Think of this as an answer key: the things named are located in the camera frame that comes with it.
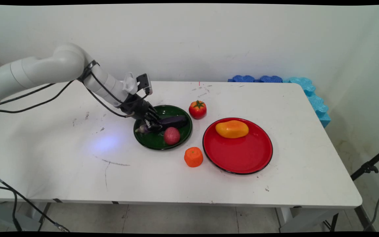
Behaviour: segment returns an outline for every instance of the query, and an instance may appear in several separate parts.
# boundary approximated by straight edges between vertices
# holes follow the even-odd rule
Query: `red plate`
[[[242,138],[224,138],[215,126],[218,123],[238,120],[248,126]],[[273,146],[270,138],[257,124],[240,118],[223,118],[212,123],[204,132],[203,148],[207,158],[220,169],[233,174],[253,174],[270,163]]]

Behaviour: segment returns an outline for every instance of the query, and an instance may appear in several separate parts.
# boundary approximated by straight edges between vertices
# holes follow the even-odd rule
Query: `tomato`
[[[191,103],[188,110],[192,117],[201,119],[207,113],[207,106],[203,101],[197,100]]]

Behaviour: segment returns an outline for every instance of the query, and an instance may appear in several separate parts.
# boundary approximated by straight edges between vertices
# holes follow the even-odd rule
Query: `orange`
[[[203,163],[203,153],[198,147],[191,147],[185,151],[184,159],[189,167],[197,167]]]

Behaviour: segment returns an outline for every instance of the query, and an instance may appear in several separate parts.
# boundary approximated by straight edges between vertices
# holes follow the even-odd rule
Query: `blue foam block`
[[[278,76],[271,76],[271,77],[262,76],[262,77],[260,77],[260,79],[258,81],[259,82],[272,82],[272,83],[282,83],[283,82],[282,78],[280,78]]]
[[[314,108],[317,116],[320,118],[328,111],[328,106],[324,104],[324,100],[321,97],[318,97],[315,93],[311,96],[307,96],[311,105]]]
[[[289,83],[299,84],[304,90],[305,95],[307,96],[311,96],[314,93],[314,91],[316,91],[316,87],[313,86],[313,82],[306,77],[291,77],[289,78]]]
[[[331,118],[327,113],[325,113],[322,117],[319,117],[319,119],[323,127],[326,127],[331,121]]]
[[[255,78],[250,75],[241,76],[236,75],[232,79],[228,79],[227,82],[254,82]]]

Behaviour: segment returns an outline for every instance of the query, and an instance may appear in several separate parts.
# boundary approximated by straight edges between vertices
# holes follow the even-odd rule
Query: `mango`
[[[215,126],[216,132],[224,138],[241,138],[248,134],[248,126],[238,120],[230,120],[218,123]]]

